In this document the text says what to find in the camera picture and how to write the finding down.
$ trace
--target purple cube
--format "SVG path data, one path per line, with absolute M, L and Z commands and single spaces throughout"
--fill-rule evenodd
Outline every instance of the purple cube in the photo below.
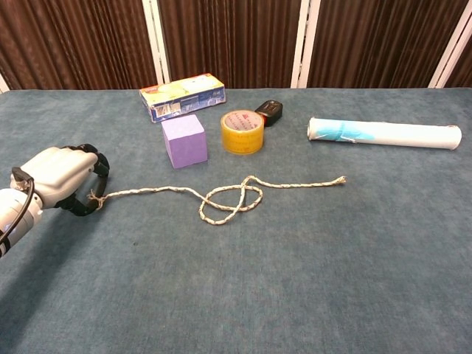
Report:
M 196 115 L 172 118 L 162 122 L 165 147 L 174 168 L 204 162 L 207 135 Z

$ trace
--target rolled paper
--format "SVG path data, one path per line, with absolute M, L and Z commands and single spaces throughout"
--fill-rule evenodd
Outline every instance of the rolled paper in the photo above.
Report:
M 312 117 L 308 125 L 308 139 L 454 150 L 459 146 L 462 132 L 456 125 L 359 122 Z

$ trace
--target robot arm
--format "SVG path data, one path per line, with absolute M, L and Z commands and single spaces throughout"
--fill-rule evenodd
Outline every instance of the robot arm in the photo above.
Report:
M 92 213 L 96 201 L 82 204 L 76 191 L 96 173 L 103 195 L 109 164 L 92 145 L 50 147 L 12 169 L 10 188 L 0 190 L 0 257 L 41 219 L 44 209 L 62 208 L 78 216 Z

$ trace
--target yellow tape roll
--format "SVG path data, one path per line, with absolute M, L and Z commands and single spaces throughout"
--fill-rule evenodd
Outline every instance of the yellow tape roll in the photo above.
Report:
M 221 141 L 230 153 L 255 153 L 263 140 L 264 120 L 256 112 L 231 111 L 221 117 Z

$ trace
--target box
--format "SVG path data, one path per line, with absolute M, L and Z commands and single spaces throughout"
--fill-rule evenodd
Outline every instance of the box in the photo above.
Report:
M 224 84 L 211 74 L 142 88 L 139 95 L 154 123 L 226 102 Z
M 163 121 L 162 133 L 174 168 L 198 164 L 208 159 L 207 135 L 196 115 Z

